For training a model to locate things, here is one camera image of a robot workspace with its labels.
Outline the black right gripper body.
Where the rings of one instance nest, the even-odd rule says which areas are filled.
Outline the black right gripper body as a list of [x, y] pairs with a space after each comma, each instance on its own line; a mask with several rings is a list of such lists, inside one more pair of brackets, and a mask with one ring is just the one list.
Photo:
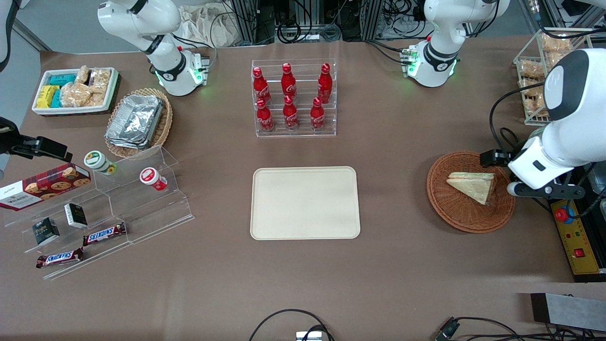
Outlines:
[[9, 119], [0, 117], [0, 153], [13, 154], [14, 147], [22, 143], [17, 125]]

